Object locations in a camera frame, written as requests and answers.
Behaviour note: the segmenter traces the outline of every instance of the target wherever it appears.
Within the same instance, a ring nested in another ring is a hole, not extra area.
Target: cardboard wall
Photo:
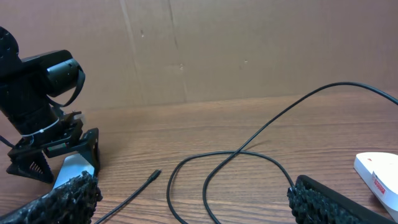
[[[80,62],[80,109],[397,88],[397,21],[396,0],[0,0],[20,56]]]

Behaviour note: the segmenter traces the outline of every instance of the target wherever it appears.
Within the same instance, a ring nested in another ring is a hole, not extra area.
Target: wooden table
[[[300,96],[255,98],[185,105],[84,111],[86,129],[98,127],[104,199],[99,219],[140,187],[155,169],[161,176],[108,223],[177,223],[166,202],[167,181],[184,158],[237,149],[266,121]],[[353,169],[360,152],[397,153],[398,107],[368,91],[313,96],[269,126],[249,145],[279,161],[295,180],[306,174],[351,200],[389,215]],[[1,134],[19,136],[3,118]],[[0,146],[0,211],[9,212],[52,186],[6,174],[7,147]],[[189,223],[211,223],[202,204],[206,176],[227,156],[186,164],[172,189],[176,211]],[[63,157],[50,159],[57,173]],[[275,165],[240,155],[225,166],[208,188],[209,204],[223,223],[294,223],[288,183]]]

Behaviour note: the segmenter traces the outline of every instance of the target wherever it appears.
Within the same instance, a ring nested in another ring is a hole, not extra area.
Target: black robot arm
[[[60,108],[70,105],[81,92],[85,74],[67,50],[19,58],[15,38],[0,27],[0,110],[19,131],[22,139],[8,156],[9,174],[53,182],[45,160],[78,151],[94,168],[100,169],[98,129],[89,130],[82,139],[80,112],[65,114]],[[58,104],[56,97],[75,88],[72,97]]]

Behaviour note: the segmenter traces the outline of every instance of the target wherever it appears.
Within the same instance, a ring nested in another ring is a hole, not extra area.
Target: white plastic piece
[[[66,157],[63,161],[53,189],[56,189],[62,184],[68,182],[69,179],[81,175],[84,170],[89,174],[94,175],[94,167],[79,153]]]
[[[83,125],[84,124],[86,124],[86,117],[85,117],[85,115],[84,114],[76,114],[76,115],[74,115],[73,116],[73,119],[81,119],[81,122],[83,123]]]
[[[354,169],[398,222],[398,155],[386,152],[359,153]]]

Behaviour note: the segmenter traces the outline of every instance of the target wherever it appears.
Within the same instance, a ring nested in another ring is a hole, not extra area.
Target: wire
[[[152,181],[154,181],[161,173],[161,170],[155,170],[148,178],[148,180],[140,187],[138,190],[136,190],[130,197],[125,199],[124,202],[122,202],[120,205],[118,205],[116,208],[112,209],[108,214],[104,215],[102,218],[100,218],[95,224],[99,224],[102,221],[106,220],[108,217],[110,217],[112,214],[117,212],[120,208],[128,204],[131,200],[133,200],[135,197],[137,197]]]
[[[326,88],[329,87],[333,87],[333,86],[340,86],[340,85],[349,85],[349,86],[357,86],[357,87],[361,87],[361,88],[365,88],[367,90],[370,90],[374,93],[377,93],[378,95],[381,95],[383,97],[385,97],[386,99],[388,99],[389,101],[393,102],[394,104],[398,105],[398,100],[395,99],[394,97],[392,97],[391,95],[388,95],[387,93],[378,90],[377,88],[374,88],[372,86],[366,85],[366,84],[362,84],[362,83],[355,83],[355,82],[338,82],[338,83],[331,83],[325,86],[322,86],[320,88],[317,88],[316,90],[313,90],[312,92],[308,93],[307,95],[301,97],[301,99],[297,100],[295,103],[291,104],[290,106],[288,106],[286,109],[284,109],[282,112],[280,112],[278,115],[276,115],[275,117],[273,117],[271,120],[269,120],[263,127],[261,127],[256,133],[253,134],[253,136],[251,136],[239,149],[237,149],[236,151],[234,151],[227,159],[225,159],[222,163],[220,163],[213,171],[211,171],[211,173],[208,175],[208,177],[205,180],[205,183],[203,184],[203,190],[202,190],[202,197],[203,197],[203,204],[205,205],[206,211],[209,214],[210,218],[217,224],[220,223],[220,221],[218,221],[218,219],[215,217],[215,215],[213,214],[213,212],[211,211],[208,203],[207,203],[207,198],[206,198],[206,192],[207,192],[207,187],[210,183],[210,180],[214,177],[214,175],[221,169],[223,168],[223,166],[225,166],[230,160],[232,160],[235,156],[237,156],[239,153],[246,153],[246,151],[242,151],[258,134],[261,133],[261,131],[263,131],[266,127],[268,127],[268,125],[270,125],[272,122],[274,122],[276,119],[278,119],[280,116],[282,116],[284,113],[288,112],[288,110],[292,109],[294,106],[296,106],[297,104],[299,104],[300,102],[302,102],[303,100],[305,100],[306,98],[308,98],[309,96],[312,96],[316,93],[318,93],[321,90],[324,90]],[[169,184],[167,186],[167,203],[169,205],[169,209],[170,211],[173,213],[174,217],[181,223],[187,223],[186,221],[184,221],[174,210],[171,201],[170,201],[170,195],[169,195],[169,191],[170,191],[170,186],[171,186],[171,182],[172,179],[176,173],[176,171],[181,168],[181,166],[186,163],[187,161],[191,160],[191,159],[196,159],[199,157],[203,157],[203,156],[212,156],[212,152],[209,154],[200,154],[200,155],[196,155],[196,156],[192,156],[189,157],[185,160],[183,160],[174,170],[173,174],[170,176],[170,180],[169,180]],[[284,172],[284,174],[286,175],[286,177],[288,178],[289,175],[287,175],[285,169],[278,163],[275,163],[281,170],[282,172]]]
[[[178,170],[188,161],[192,160],[192,159],[198,159],[201,157],[205,157],[205,156],[215,156],[215,155],[223,155],[223,154],[233,154],[235,151],[219,151],[219,152],[209,152],[209,153],[204,153],[204,154],[199,154],[199,155],[195,155],[195,156],[191,156],[188,157],[186,159],[184,159],[183,161],[180,162],[180,164],[174,169],[174,171],[172,172],[172,175],[170,176],[169,179],[169,183],[167,184],[167,190],[166,190],[166,198],[167,198],[167,204],[169,205],[169,209],[170,211],[173,213],[174,217],[180,222],[180,223],[184,223],[186,224],[187,222],[184,221],[178,214],[177,212],[174,210],[171,199],[170,199],[170,188],[174,179],[175,174],[178,172]],[[279,164],[276,160],[274,160],[271,157],[262,155],[260,153],[256,153],[256,152],[249,152],[249,151],[242,151],[241,154],[246,154],[246,155],[250,155],[250,156],[258,156],[261,157],[263,159],[267,159],[271,162],[273,162],[275,165],[277,165],[281,171],[285,174],[286,179],[289,181],[289,184],[294,187],[294,183],[292,181],[292,179],[290,178],[289,174],[287,173],[287,171],[284,169],[284,167]]]
[[[60,103],[57,103],[57,102],[51,100],[50,97],[47,95],[45,96],[45,98],[52,106],[54,106],[56,108],[69,106],[71,103],[73,103],[75,101],[77,96],[80,94],[81,90],[83,89],[83,85],[85,84],[85,80],[86,80],[86,74],[83,72],[83,69],[81,69],[81,67],[79,66],[79,73],[78,73],[78,78],[76,81],[75,91],[73,91],[72,96],[65,104],[62,105]]]
[[[11,148],[15,148],[15,145],[11,144],[9,141],[7,141],[7,139],[5,139],[3,136],[0,136],[0,141],[2,141],[6,146],[11,147]]]

